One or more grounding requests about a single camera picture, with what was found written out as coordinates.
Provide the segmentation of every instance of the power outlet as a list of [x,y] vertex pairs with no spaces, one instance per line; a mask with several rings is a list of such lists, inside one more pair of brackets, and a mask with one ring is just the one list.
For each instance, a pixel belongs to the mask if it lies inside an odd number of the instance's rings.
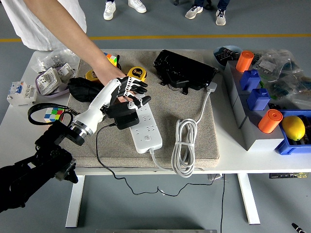
[[[143,98],[144,94],[136,94],[137,99]],[[152,115],[149,104],[145,104],[137,110],[139,124],[130,127],[136,151],[143,154],[162,147],[162,137]]]

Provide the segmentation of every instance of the gray floor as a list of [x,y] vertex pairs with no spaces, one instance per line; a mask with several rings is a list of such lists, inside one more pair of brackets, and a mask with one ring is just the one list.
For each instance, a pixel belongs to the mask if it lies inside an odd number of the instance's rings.
[[[144,0],[147,13],[138,14],[117,0],[111,21],[103,20],[104,1],[81,0],[89,36],[118,35],[202,35],[214,39],[98,40],[101,49],[208,49],[236,45],[244,50],[287,49],[307,76],[311,76],[311,1],[233,0],[226,12],[227,24],[215,25],[214,12],[204,10],[193,20],[184,17],[192,1]],[[17,38],[0,5],[0,39]],[[254,34],[298,34],[306,37],[246,37]],[[8,102],[7,90],[19,81],[33,54],[22,43],[0,43],[0,121]],[[269,179],[268,174],[250,174],[260,225],[248,225],[236,175],[226,175],[224,233],[294,233],[292,222],[311,232],[311,181]],[[206,175],[189,179],[166,175],[128,176],[136,192],[154,191],[159,185],[176,194],[187,182],[208,183]],[[87,177],[77,229],[65,229],[72,184],[50,180],[26,203],[26,208],[0,214],[0,232],[81,232],[96,229],[216,229],[220,232],[223,182],[212,186],[187,186],[178,197],[161,194],[134,196],[123,181],[112,176]]]

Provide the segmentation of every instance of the yellow tape measure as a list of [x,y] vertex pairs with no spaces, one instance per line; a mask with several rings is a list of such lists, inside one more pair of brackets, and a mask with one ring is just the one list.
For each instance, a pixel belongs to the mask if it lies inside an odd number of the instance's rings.
[[93,70],[90,70],[86,73],[86,79],[90,80],[92,82],[101,83],[101,81],[99,81],[99,79],[97,78],[97,76]]
[[127,76],[137,78],[143,82],[146,80],[147,72],[143,67],[133,67],[127,73]]

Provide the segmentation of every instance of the human arm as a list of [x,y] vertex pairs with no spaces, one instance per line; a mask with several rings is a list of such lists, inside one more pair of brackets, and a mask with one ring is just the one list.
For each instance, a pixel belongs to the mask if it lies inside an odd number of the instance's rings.
[[57,0],[24,0],[24,2],[57,39],[93,68],[104,85],[113,78],[125,77],[125,74],[109,62]]

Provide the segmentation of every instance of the black wire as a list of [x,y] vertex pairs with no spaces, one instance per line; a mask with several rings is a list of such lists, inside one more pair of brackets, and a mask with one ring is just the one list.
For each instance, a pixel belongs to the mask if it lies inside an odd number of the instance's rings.
[[36,121],[34,119],[32,119],[31,115],[34,112],[37,112],[39,110],[45,109],[45,108],[62,108],[62,109],[69,109],[68,106],[64,106],[64,105],[60,105],[60,104],[56,104],[56,103],[37,103],[35,105],[33,105],[32,107],[30,107],[30,109],[28,110],[28,120],[30,123],[34,124],[34,125],[52,125],[54,122],[39,122]]
[[106,168],[108,171],[110,171],[110,172],[113,174],[113,176],[114,176],[114,178],[115,178],[116,180],[125,180],[126,185],[130,188],[130,190],[132,191],[132,193],[133,193],[134,195],[155,194],[155,193],[160,192],[160,193],[162,193],[162,194],[164,194],[164,195],[167,195],[167,196],[170,196],[170,197],[177,197],[177,196],[180,194],[180,192],[181,192],[188,184],[190,184],[190,185],[206,185],[206,186],[210,186],[210,185],[212,185],[212,184],[214,183],[214,180],[215,180],[217,174],[215,175],[215,177],[214,177],[214,179],[212,180],[211,183],[207,183],[207,184],[206,184],[206,183],[187,183],[187,184],[185,184],[185,186],[182,187],[176,195],[164,193],[163,191],[161,191],[161,190],[159,189],[159,186],[156,188],[156,191],[155,191],[155,192],[141,192],[141,193],[135,193],[135,192],[133,191],[132,187],[131,187],[131,186],[129,185],[129,183],[127,182],[126,178],[125,178],[125,177],[121,177],[121,178],[116,177],[116,174],[114,173],[114,171],[111,170],[111,169],[110,169],[109,167],[107,167],[106,165],[104,165],[104,164],[101,162],[101,160],[100,160],[100,158],[99,158],[99,155],[98,155],[98,134],[99,134],[100,131],[102,131],[104,128],[106,128],[106,127],[112,127],[112,126],[115,126],[115,125],[116,125],[115,123],[112,123],[112,124],[106,125],[106,126],[104,126],[104,127],[102,127],[101,129],[98,130],[98,132],[97,132],[97,134],[96,134],[96,157],[97,157],[98,162],[99,162],[104,168]]
[[224,174],[224,190],[223,190],[223,198],[222,198],[222,218],[220,220],[220,233],[222,233],[222,230],[223,230],[224,195],[225,195],[225,174]]
[[65,114],[69,114],[70,115],[70,121],[67,125],[67,127],[69,127],[73,121],[73,114],[71,112],[68,112],[68,111],[64,111],[60,116],[59,116],[59,120],[62,119],[62,117],[65,115]]
[[172,91],[179,91],[181,88],[178,88],[176,90],[173,90],[173,87],[170,85],[170,84],[167,84],[169,86],[169,89],[172,90]]

